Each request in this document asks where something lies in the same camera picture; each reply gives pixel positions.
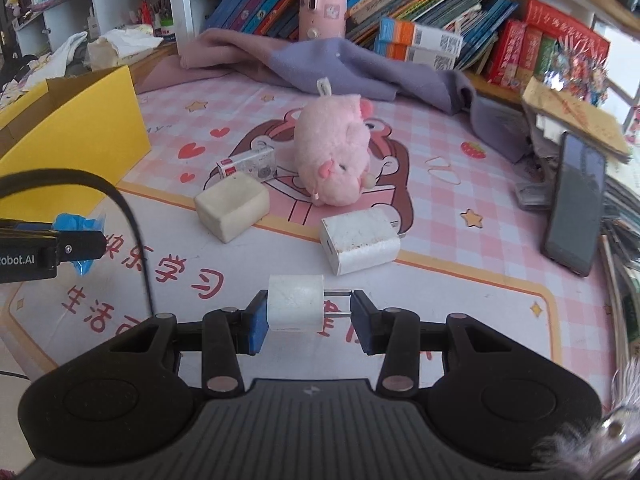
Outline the blue plastic item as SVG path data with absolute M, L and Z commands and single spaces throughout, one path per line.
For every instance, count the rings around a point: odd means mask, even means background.
M 104 218 L 59 214 L 52 223 L 17 220 L 13 231 L 25 235 L 34 248 L 33 263 L 21 263 L 21 281 L 55 278 L 61 263 L 69 263 L 79 276 L 106 252 Z

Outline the small white plug charger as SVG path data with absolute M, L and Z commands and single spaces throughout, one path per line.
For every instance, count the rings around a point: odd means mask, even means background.
M 267 288 L 267 323 L 274 332 L 322 332 L 326 320 L 351 318 L 332 301 L 349 290 L 325 290 L 322 274 L 271 275 Z

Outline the large white charger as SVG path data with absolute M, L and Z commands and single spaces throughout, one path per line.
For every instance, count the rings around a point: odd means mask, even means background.
M 326 217 L 320 221 L 319 240 L 332 272 L 346 275 L 394 261 L 400 237 L 380 208 Z

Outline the beige foam cube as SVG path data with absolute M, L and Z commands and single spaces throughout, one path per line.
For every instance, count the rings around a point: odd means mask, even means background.
M 224 244 L 230 243 L 270 211 L 265 185 L 249 174 L 237 172 L 194 198 L 202 225 Z

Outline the pink plush pig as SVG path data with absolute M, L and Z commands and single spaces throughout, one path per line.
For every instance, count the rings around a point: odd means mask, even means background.
M 302 109 L 294 128 L 294 165 L 314 204 L 350 206 L 374 187 L 366 124 L 373 104 L 359 94 L 336 96 L 329 78 L 316 85 L 318 98 Z

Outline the yellow cardboard box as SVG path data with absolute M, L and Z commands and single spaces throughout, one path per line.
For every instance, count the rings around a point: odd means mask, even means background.
M 151 151 L 127 66 L 48 79 L 1 111 L 1 174 L 66 168 L 118 183 Z

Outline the pink illustrated desk mat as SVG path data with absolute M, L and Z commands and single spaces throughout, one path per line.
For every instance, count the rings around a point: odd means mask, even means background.
M 336 275 L 319 242 L 333 207 L 314 206 L 293 171 L 293 128 L 308 96 L 227 75 L 137 96 L 128 70 L 43 82 L 1 114 L 23 130 L 3 172 L 47 164 L 92 170 L 134 211 L 143 245 L 103 194 L 61 186 L 4 200 L 9 218 L 51 222 L 60 212 L 99 218 L 105 255 L 86 275 L 1 289 L 1 337 L 39 377 L 143 321 L 169 312 L 196 321 L 246 306 L 273 275 L 322 275 L 361 289 L 379 307 L 442 322 L 464 312 L 553 361 L 562 358 L 555 293 L 563 272 L 539 244 L 546 219 L 521 210 L 520 173 L 481 144 L 464 115 L 400 99 L 375 104 L 370 168 L 378 184 L 358 202 L 396 226 L 391 263 Z M 216 163 L 270 145 L 278 176 L 268 214 L 230 243 L 201 224 L 194 200 Z

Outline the pink checkered tablecloth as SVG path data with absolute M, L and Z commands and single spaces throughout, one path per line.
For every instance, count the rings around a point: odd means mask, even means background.
M 357 208 L 380 207 L 397 222 L 396 261 L 336 276 L 318 243 L 318 224 L 340 212 L 294 198 L 293 178 L 269 182 L 270 216 L 229 244 L 194 210 L 215 162 L 236 148 L 271 144 L 291 167 L 291 131 L 311 101 L 293 90 L 230 74 L 139 96 L 152 150 L 119 185 L 149 251 L 158 312 L 197 321 L 209 310 L 244 308 L 271 275 L 322 274 L 326 288 L 363 289 L 379 307 L 442 322 L 465 312 L 584 378 L 608 404 L 613 335 L 602 273 L 578 278 L 539 251 L 546 218 L 518 209 L 514 184 L 528 177 L 471 131 L 408 100 L 375 103 L 371 169 L 381 186 Z M 52 370 L 146 318 L 138 252 L 110 200 L 107 254 L 85 276 L 58 268 L 56 280 L 4 286 L 1 333 L 26 374 Z M 258 358 L 241 358 L 247 381 L 268 377 L 371 377 L 348 320 L 313 334 L 270 333 Z

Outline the pile of clothes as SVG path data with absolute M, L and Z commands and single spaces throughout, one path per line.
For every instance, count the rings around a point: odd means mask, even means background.
M 53 53 L 9 60 L 1 69 L 1 107 L 9 106 L 40 82 L 87 73 L 87 46 L 88 32 L 78 32 Z

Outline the black smartphone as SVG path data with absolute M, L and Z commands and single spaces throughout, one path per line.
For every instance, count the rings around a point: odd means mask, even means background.
M 574 133 L 561 136 L 549 220 L 541 252 L 573 273 L 588 276 L 603 214 L 606 159 Z

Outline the purple pink cloth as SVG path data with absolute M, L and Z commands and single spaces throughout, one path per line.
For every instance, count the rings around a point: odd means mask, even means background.
M 184 70 L 228 66 L 306 93 L 314 93 L 317 81 L 326 78 L 335 94 L 385 102 L 402 94 L 447 115 L 467 112 L 475 135 L 509 162 L 518 162 L 529 152 L 526 135 L 509 130 L 458 70 L 384 58 L 344 38 L 288 42 L 211 28 L 180 51 L 180 66 Z

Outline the stack of books and papers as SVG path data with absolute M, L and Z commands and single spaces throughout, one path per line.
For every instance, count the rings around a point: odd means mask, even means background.
M 551 185 L 541 252 L 587 276 L 602 230 L 608 167 L 628 165 L 631 147 L 611 114 L 536 78 L 526 84 L 522 107 L 534 153 Z

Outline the brown paper envelope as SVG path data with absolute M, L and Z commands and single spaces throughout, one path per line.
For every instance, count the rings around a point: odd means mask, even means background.
M 625 164 L 632 159 L 632 149 L 616 119 L 566 91 L 556 91 L 536 78 L 530 78 L 522 94 L 522 103 L 535 113 L 549 117 L 574 133 L 604 148 Z

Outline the orange white small box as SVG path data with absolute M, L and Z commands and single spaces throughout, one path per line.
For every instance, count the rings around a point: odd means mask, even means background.
M 373 51 L 391 60 L 452 70 L 462 46 L 463 38 L 448 30 L 382 18 Z

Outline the red boxed book set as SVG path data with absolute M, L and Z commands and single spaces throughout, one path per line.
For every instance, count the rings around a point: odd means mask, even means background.
M 606 100 L 610 42 L 539 0 L 515 0 L 485 70 L 490 84 L 521 94 L 533 78 L 594 106 Z

